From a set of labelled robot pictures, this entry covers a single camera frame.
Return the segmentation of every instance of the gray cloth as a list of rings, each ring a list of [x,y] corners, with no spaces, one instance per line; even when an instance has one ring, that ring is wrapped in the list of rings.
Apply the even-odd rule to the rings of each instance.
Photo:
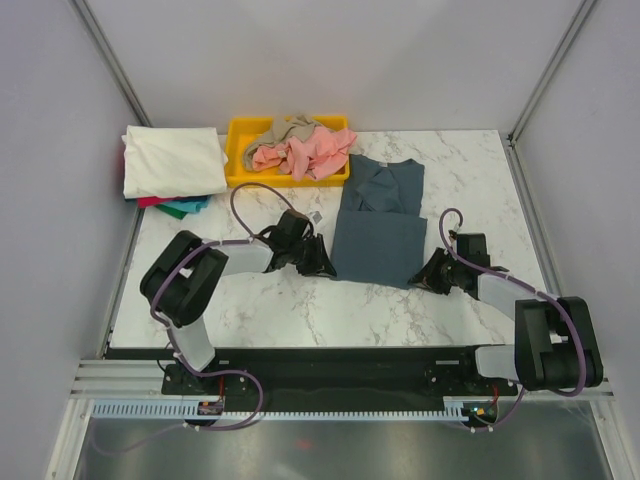
[[[424,167],[351,155],[331,262],[338,280],[402,289],[422,268],[427,220],[420,218]]]
[[[245,149],[242,155],[244,168],[253,171],[253,155],[261,145],[275,147],[290,137],[297,137],[301,142],[306,142],[318,125],[322,124],[307,115],[296,115],[289,120],[285,120],[284,117],[274,118],[271,128]]]

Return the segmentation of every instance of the yellow bin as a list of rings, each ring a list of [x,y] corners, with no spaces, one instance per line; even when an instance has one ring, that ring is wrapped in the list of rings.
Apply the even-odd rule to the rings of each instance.
[[[345,116],[327,115],[313,118],[335,131],[347,128]],[[270,117],[237,117],[231,120],[227,145],[224,149],[229,157],[224,173],[230,187],[237,187],[244,182],[260,182],[271,187],[341,187],[344,185],[349,178],[349,162],[339,172],[317,182],[306,176],[296,182],[291,175],[280,173],[278,167],[261,172],[246,170],[242,163],[242,154],[247,145],[271,128],[272,122],[273,118]]]

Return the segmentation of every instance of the marble tabletop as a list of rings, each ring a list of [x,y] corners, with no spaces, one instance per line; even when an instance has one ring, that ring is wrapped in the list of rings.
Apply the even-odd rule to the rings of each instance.
[[[428,219],[425,261],[436,247],[438,218],[447,207],[465,216],[462,232],[484,232],[492,262],[544,287],[505,153],[496,131],[370,132],[358,134],[368,157],[413,158],[425,166],[421,216]],[[329,252],[341,188],[281,189],[299,211],[321,212],[317,230]],[[166,332],[139,293],[142,276],[180,230],[211,239],[246,238],[216,195],[197,215],[174,219],[147,209],[128,266],[111,348],[163,348]],[[236,196],[240,215],[255,230],[275,223],[283,205],[262,189]],[[513,342],[513,323],[458,289],[439,296],[419,289],[304,278],[287,266],[270,274],[223,277],[205,312],[216,347],[348,347],[501,344]]]

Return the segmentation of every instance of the green cloth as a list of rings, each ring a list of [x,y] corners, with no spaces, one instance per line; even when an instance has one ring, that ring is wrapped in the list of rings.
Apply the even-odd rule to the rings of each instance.
[[[162,205],[162,204],[156,205],[156,208],[161,212],[166,213],[167,215],[171,215],[172,217],[177,218],[178,220],[182,220],[184,217],[187,216],[187,212],[181,212],[180,210],[167,207],[166,205]]]

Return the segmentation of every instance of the red cloth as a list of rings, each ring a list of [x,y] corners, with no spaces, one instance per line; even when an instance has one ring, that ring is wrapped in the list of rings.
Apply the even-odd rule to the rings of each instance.
[[[138,206],[140,208],[154,207],[156,205],[160,205],[161,203],[175,200],[176,198],[142,197],[138,199]]]

